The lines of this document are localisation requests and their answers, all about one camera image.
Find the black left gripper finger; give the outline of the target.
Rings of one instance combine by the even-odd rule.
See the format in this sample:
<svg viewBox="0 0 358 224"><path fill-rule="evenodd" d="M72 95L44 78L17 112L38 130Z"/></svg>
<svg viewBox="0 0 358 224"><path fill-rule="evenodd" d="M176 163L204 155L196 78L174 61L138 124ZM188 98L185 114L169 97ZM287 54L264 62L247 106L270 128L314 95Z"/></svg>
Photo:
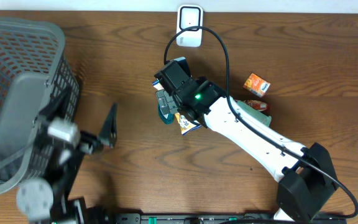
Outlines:
<svg viewBox="0 0 358 224"><path fill-rule="evenodd" d="M42 110L40 110L40 119L42 121L52 121L55 118L64 118L66 109L70 102L71 87L66 87L56 98L50 101Z"/></svg>
<svg viewBox="0 0 358 224"><path fill-rule="evenodd" d="M104 146L113 148L117 141L116 128L117 104L114 103L99 132L99 140Z"/></svg>

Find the yellow snack bag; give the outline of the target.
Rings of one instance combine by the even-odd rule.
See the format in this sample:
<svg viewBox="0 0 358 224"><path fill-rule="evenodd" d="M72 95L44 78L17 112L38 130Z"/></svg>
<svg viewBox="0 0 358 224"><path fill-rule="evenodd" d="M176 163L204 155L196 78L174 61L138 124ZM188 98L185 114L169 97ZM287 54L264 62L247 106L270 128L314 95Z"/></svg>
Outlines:
<svg viewBox="0 0 358 224"><path fill-rule="evenodd" d="M154 81L152 86L158 91L158 90L164 90L162 85L159 83L158 80ZM179 112L174 114L173 121L176 120L178 124L180 125L181 134L184 136L186 133L198 129L201 127L201 125L195 121L191 122L188 121L183 115L181 115Z"/></svg>

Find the blue liquid bottle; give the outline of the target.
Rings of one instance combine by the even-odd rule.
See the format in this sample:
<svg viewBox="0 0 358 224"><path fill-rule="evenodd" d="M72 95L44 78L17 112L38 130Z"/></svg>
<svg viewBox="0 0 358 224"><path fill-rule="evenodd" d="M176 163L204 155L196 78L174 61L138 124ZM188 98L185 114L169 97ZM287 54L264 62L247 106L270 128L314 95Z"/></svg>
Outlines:
<svg viewBox="0 0 358 224"><path fill-rule="evenodd" d="M165 124L172 124L173 123L174 115L170 114L170 113L169 114L163 114L160 106L158 106L158 115L160 116L160 119Z"/></svg>

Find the small orange sachet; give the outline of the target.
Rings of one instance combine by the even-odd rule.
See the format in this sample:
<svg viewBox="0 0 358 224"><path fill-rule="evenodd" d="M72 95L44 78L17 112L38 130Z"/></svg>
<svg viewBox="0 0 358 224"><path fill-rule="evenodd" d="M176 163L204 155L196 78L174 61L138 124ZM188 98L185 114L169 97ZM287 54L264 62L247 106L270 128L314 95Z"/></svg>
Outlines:
<svg viewBox="0 0 358 224"><path fill-rule="evenodd" d="M269 89L270 83L258 75L251 73L243 87L258 97L263 97Z"/></svg>

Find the red candy bar wrapper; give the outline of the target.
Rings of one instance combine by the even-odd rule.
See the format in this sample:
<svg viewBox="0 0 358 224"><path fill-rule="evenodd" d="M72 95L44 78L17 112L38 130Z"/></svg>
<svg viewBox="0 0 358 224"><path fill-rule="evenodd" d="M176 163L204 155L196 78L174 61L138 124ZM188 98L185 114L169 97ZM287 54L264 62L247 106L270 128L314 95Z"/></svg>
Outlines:
<svg viewBox="0 0 358 224"><path fill-rule="evenodd" d="M269 105L265 102L259 100L236 100L236 103L243 108L244 110L256 110L259 112L268 111L270 109Z"/></svg>

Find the teal wet wipes pack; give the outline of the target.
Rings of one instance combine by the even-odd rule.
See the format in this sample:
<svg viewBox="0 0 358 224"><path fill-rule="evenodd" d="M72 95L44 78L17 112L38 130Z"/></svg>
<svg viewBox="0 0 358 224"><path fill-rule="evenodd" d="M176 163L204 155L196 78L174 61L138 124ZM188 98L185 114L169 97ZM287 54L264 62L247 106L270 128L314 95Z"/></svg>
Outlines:
<svg viewBox="0 0 358 224"><path fill-rule="evenodd" d="M250 116L252 116L253 118L255 118L256 120L260 121L262 124L264 124L265 126L269 127L272 117L271 116L267 116L266 114L263 114L263 112L259 112L256 110L244 110L247 114L249 114Z"/></svg>

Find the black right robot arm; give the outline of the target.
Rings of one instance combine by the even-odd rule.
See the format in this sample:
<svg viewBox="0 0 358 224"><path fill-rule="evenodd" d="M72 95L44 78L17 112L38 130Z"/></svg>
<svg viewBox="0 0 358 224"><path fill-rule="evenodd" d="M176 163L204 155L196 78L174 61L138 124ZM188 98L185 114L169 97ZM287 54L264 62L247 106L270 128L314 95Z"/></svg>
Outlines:
<svg viewBox="0 0 358 224"><path fill-rule="evenodd" d="M276 220L309 223L338 189L331 156L322 145L306 147L278 134L204 77L157 77L156 82L188 121L237 144L278 182Z"/></svg>

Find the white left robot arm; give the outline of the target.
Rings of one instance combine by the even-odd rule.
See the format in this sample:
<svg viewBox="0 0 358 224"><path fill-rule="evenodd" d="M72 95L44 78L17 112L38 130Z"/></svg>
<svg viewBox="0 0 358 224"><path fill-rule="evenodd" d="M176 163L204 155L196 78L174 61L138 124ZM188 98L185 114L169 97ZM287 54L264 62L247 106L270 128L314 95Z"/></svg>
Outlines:
<svg viewBox="0 0 358 224"><path fill-rule="evenodd" d="M39 112L40 134L35 146L49 147L52 152L44 175L20 185L17 207L29 223L109 223L105 208L88 208L83 197L69 199L78 170L86 155L113 148L117 140L117 104L113 104L99 134L82 131L63 119L68 108L69 88Z"/></svg>

